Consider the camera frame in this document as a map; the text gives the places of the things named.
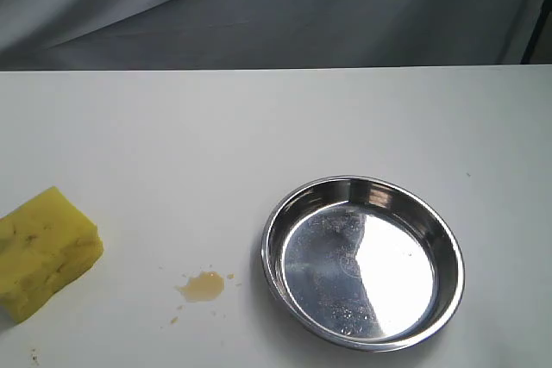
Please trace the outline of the yellow sponge block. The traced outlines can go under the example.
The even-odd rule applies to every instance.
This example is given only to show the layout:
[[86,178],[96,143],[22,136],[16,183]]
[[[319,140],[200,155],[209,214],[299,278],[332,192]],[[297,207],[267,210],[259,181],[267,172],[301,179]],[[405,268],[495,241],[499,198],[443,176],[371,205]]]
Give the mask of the yellow sponge block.
[[104,252],[96,224],[52,186],[1,218],[1,308],[26,321]]

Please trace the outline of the brown liquid spill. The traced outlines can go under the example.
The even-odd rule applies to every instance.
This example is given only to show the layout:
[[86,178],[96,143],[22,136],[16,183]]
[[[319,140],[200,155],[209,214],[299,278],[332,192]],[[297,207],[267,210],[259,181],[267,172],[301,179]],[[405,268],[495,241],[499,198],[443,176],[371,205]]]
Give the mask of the brown liquid spill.
[[183,286],[175,290],[188,303],[210,302],[217,299],[224,291],[225,281],[214,271],[201,271],[196,277],[190,277]]

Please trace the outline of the round stainless steel dish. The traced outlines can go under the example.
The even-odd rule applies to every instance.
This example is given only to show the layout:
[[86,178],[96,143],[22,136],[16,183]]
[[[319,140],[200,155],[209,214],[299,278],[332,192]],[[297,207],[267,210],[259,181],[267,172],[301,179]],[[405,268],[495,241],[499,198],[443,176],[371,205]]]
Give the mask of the round stainless steel dish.
[[461,248],[424,200],[361,176],[309,182],[268,216],[260,260],[275,301],[336,346],[395,352],[444,328],[465,287]]

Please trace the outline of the grey backdrop cloth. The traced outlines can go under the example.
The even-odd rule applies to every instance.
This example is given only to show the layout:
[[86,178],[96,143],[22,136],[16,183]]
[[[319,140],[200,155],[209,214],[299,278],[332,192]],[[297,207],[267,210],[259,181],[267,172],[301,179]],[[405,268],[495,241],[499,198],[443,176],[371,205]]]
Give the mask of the grey backdrop cloth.
[[543,0],[1,0],[4,70],[517,63]]

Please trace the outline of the black stand pole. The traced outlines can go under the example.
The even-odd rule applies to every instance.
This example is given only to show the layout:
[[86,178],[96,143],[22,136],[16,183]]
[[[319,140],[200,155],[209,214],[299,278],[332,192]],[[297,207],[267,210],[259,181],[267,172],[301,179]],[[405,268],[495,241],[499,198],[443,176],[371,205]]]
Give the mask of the black stand pole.
[[520,61],[521,65],[528,65],[531,57],[536,49],[537,43],[542,35],[548,15],[551,12],[551,0],[544,0],[540,9],[539,16],[537,17],[535,27],[531,32],[530,39],[524,50],[523,57]]

